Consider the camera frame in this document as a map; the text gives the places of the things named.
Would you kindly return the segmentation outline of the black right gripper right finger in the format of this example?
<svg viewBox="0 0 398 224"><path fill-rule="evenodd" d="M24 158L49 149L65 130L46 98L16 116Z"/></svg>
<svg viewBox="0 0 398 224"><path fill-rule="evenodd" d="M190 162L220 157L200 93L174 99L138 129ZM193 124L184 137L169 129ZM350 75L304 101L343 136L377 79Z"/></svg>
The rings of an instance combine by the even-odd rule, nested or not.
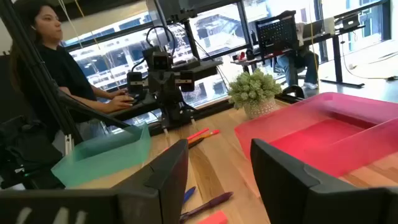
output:
<svg viewBox="0 0 398 224"><path fill-rule="evenodd" d="M250 154L271 224L398 224L398 187L357 188L260 139Z"/></svg>

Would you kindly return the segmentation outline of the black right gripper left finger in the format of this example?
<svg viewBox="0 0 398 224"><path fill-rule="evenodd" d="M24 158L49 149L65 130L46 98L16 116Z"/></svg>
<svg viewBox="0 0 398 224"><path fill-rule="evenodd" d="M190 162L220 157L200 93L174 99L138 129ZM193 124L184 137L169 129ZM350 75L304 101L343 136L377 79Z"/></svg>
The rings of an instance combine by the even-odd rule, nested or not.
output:
<svg viewBox="0 0 398 224"><path fill-rule="evenodd" d="M3 190L0 224L178 224L187 173L181 139L110 189Z"/></svg>

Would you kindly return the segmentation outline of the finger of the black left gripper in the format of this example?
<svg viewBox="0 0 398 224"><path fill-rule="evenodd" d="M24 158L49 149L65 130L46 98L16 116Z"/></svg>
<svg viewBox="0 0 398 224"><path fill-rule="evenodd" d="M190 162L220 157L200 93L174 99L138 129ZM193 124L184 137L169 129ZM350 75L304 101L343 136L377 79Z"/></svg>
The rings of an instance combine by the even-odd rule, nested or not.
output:
<svg viewBox="0 0 398 224"><path fill-rule="evenodd" d="M182 92L190 92L195 90L194 74L192 71L181 71L180 80L180 89Z"/></svg>
<svg viewBox="0 0 398 224"><path fill-rule="evenodd" d="M141 72L129 72L127 74L127 90L129 94L141 94L143 92Z"/></svg>

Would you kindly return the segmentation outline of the pink pencil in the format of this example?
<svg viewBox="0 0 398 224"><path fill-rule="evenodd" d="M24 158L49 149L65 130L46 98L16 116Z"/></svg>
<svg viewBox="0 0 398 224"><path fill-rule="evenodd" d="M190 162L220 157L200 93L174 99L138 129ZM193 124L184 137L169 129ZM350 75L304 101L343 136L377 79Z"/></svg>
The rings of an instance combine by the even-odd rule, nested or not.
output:
<svg viewBox="0 0 398 224"><path fill-rule="evenodd" d="M196 138L197 136L200 136L201 134L207 132L208 130L209 130L209 128L202 129L201 131L199 131L199 132L197 132L197 133L195 133L195 134L192 134L191 136L187 137L187 140L194 139L194 138Z"/></svg>

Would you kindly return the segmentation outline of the yellow pencil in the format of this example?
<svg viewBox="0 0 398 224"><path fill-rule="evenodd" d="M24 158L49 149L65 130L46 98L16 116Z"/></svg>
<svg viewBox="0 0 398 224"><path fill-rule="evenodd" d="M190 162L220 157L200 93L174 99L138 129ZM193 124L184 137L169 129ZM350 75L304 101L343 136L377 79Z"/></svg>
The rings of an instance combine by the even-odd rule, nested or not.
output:
<svg viewBox="0 0 398 224"><path fill-rule="evenodd" d="M213 135L216 135L216 134L218 134L220 131L219 131L219 129L216 129L216 130L214 130L214 131L212 131L210 134L206 134L206 135L204 135L204 136L202 136L202 137L199 137L199 138L208 138L208 137L210 137L210 136L213 136Z"/></svg>

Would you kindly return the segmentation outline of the blue pen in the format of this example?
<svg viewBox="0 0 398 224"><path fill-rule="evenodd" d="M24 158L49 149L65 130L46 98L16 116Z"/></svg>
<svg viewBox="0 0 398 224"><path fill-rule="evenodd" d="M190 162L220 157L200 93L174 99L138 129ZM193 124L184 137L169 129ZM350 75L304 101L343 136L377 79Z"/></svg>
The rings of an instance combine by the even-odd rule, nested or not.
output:
<svg viewBox="0 0 398 224"><path fill-rule="evenodd" d="M185 204L190 199L190 197L195 193L195 190L196 190L196 187L191 187L185 192L184 198L183 198L183 204Z"/></svg>

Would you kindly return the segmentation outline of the purple pen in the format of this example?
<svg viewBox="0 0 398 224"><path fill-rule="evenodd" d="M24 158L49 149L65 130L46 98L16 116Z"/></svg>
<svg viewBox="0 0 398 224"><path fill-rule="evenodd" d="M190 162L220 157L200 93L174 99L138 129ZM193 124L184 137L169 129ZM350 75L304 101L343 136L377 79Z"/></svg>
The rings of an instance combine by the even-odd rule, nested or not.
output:
<svg viewBox="0 0 398 224"><path fill-rule="evenodd" d="M207 203L204 203L203 205L201 205L189 212L185 212L185 213L181 214L180 224L184 224L188 219L204 212L205 210L209 210L211 208L218 206L221 203L228 201L231 198L231 196L233 196L233 194L234 194L234 192L223 193L223 194L211 199Z"/></svg>

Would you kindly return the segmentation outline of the pink eraser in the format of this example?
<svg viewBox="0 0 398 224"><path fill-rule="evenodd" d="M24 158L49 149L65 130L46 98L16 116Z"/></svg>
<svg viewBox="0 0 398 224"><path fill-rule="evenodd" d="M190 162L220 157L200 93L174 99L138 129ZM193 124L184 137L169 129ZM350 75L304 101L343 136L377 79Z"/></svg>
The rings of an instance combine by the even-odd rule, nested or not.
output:
<svg viewBox="0 0 398 224"><path fill-rule="evenodd" d="M197 224L228 224L228 218L223 211L217 211Z"/></svg>

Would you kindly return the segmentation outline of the green plastic bin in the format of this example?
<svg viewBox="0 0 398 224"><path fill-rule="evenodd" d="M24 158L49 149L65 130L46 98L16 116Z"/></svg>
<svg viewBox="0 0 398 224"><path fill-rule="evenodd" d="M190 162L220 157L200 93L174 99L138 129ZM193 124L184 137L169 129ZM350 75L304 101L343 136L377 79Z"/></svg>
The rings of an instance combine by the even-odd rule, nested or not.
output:
<svg viewBox="0 0 398 224"><path fill-rule="evenodd" d="M51 171L65 187L72 188L144 163L150 148L148 125L141 123L78 144Z"/></svg>

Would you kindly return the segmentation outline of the pink plastic bin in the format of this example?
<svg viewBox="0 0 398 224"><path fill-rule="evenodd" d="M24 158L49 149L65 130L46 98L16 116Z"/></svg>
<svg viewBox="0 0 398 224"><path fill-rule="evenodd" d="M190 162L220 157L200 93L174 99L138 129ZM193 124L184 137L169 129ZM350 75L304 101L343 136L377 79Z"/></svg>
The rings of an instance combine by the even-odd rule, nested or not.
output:
<svg viewBox="0 0 398 224"><path fill-rule="evenodd" d="M322 93L236 127L243 153L261 139L335 177L398 152L398 103Z"/></svg>

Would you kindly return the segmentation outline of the person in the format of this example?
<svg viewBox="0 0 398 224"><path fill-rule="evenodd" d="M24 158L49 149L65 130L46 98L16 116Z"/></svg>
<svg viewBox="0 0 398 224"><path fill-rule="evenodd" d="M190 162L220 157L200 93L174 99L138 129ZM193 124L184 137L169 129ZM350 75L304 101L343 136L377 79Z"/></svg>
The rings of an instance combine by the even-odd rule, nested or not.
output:
<svg viewBox="0 0 398 224"><path fill-rule="evenodd" d="M63 31L50 3L46 0L16 0L14 9L59 90L106 114L132 106L134 99L125 89L109 93L87 80L74 58L60 45ZM34 83L16 44L11 47L10 71L15 88L23 94L38 119L47 126L47 135L52 144L58 150L64 150L65 135Z"/></svg>
<svg viewBox="0 0 398 224"><path fill-rule="evenodd" d="M296 23L296 33L299 45L303 45L303 32L306 23ZM308 47L299 47L296 51L287 52L277 57L277 63L285 72L288 86L298 85L298 69L306 68L303 86L311 90L318 88L319 56Z"/></svg>

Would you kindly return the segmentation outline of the black mesh office chair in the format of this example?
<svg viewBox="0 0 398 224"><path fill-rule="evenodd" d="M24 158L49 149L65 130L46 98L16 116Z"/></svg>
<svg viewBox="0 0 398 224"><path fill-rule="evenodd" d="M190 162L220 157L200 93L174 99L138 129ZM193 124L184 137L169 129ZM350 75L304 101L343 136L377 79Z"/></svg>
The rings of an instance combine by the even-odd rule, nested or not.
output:
<svg viewBox="0 0 398 224"><path fill-rule="evenodd" d="M294 14L295 11L287 11L255 22L261 62L265 63L268 55L285 57L288 62L282 63L277 59L277 63L285 72L288 86L299 84L296 61L302 46L305 25L302 22L296 23Z"/></svg>

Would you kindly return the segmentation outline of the black bulky equipment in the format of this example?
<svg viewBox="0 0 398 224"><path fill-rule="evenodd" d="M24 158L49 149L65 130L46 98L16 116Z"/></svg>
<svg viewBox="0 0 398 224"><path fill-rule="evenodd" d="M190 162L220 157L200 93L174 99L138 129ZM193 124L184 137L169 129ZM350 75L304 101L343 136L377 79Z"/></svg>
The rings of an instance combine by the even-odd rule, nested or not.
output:
<svg viewBox="0 0 398 224"><path fill-rule="evenodd" d="M51 171L61 158L40 121L19 116L0 124L0 188L63 189Z"/></svg>

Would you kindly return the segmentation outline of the black standing desk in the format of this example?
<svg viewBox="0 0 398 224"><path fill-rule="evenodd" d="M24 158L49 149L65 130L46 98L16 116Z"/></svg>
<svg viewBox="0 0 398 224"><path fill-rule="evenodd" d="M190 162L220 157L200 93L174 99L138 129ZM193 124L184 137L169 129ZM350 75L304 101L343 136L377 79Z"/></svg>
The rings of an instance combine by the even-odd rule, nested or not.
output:
<svg viewBox="0 0 398 224"><path fill-rule="evenodd" d="M334 66L335 66L335 79L327 80L321 79L321 82L330 83L334 85L343 85L351 88L362 88L364 86L363 83L347 83L343 81L343 73L342 73L342 65L341 65L341 57L343 56L340 51L340 40L339 36L343 34L347 34L352 31L356 31L358 29L364 28L365 25L356 26L354 28L343 29L342 31L336 32L335 34L322 34L317 35L315 37L309 37L304 39L303 44L305 46L310 46L315 43L323 42L328 39L332 39L333 44L333 55L334 55Z"/></svg>

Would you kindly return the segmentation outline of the grey laptop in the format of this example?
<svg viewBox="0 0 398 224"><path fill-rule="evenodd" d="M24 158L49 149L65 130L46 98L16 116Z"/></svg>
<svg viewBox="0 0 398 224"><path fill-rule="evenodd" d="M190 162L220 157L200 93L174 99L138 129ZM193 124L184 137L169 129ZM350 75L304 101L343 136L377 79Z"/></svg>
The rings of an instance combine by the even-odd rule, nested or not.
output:
<svg viewBox="0 0 398 224"><path fill-rule="evenodd" d="M343 29L351 29L360 25L358 14L347 15L342 18Z"/></svg>

